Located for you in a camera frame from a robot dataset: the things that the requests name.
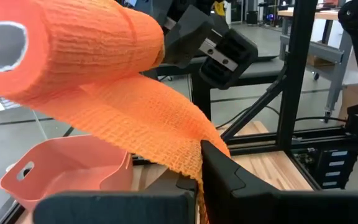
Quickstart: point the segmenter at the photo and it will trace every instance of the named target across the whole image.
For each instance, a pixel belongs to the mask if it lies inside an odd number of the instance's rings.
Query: cardboard tube core
[[[15,69],[28,47],[26,28],[17,22],[0,22],[0,72]]]

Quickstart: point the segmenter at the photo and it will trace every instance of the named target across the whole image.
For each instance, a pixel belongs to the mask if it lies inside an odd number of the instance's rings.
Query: wooden tabletop
[[[293,11],[282,10],[278,12],[279,16],[287,16],[292,17]],[[314,14],[315,19],[327,19],[327,20],[338,20],[338,12],[337,11],[321,11],[316,12]]]
[[[266,127],[260,121],[254,121],[242,128],[237,135],[267,133]],[[312,190],[307,181],[299,173],[291,160],[283,152],[266,152],[243,156],[234,156],[233,160],[280,190]],[[158,179],[167,167],[162,165],[134,166],[132,190],[143,190]],[[32,224],[31,214],[25,212],[17,224]]]

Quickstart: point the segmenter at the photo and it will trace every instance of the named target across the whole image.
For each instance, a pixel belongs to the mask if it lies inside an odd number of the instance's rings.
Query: concrete floor
[[[235,26],[234,28],[255,41],[260,48],[260,52],[278,54],[279,32],[259,27]],[[188,77],[184,75],[182,77],[175,77],[173,81],[165,80],[164,83],[189,97],[187,78]],[[213,123],[219,125],[231,119],[235,114],[256,101],[268,86],[269,85],[239,86],[224,91],[212,90],[212,100],[223,100],[233,97],[245,98],[244,100],[229,100],[213,103]],[[298,117],[322,116],[324,114],[324,107],[328,96],[328,88],[329,81],[323,78],[314,81],[312,74],[310,72],[305,72],[305,80],[302,87],[302,91],[305,93],[301,96]],[[279,110],[280,100],[281,97],[278,96],[271,102],[270,106]],[[340,107],[341,99],[339,99],[339,103],[336,105],[336,110],[333,113],[334,117],[337,116]],[[39,119],[47,118],[40,113],[37,113],[37,117]],[[33,112],[26,108],[16,108],[0,112],[0,123],[32,120],[34,118]],[[277,130],[278,116],[269,109],[262,110],[254,120],[263,122],[269,131]],[[48,138],[61,137],[69,128],[69,125],[55,120],[41,121],[40,125]],[[318,120],[300,121],[296,124],[296,129],[316,128],[330,125],[335,125],[335,122],[324,124]],[[76,134],[82,134],[82,132],[74,130],[72,135]],[[0,125],[0,178],[4,175],[7,166],[16,162],[32,146],[43,140],[44,136],[36,122]],[[358,190],[358,161],[347,185],[347,189]],[[0,208],[5,204],[8,198],[9,195],[0,189]]]

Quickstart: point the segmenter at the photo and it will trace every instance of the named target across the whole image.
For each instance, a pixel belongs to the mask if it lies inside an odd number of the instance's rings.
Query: pink plastic basket
[[[32,211],[44,197],[66,190],[130,190],[132,157],[90,135],[51,139],[25,154],[0,185]]]

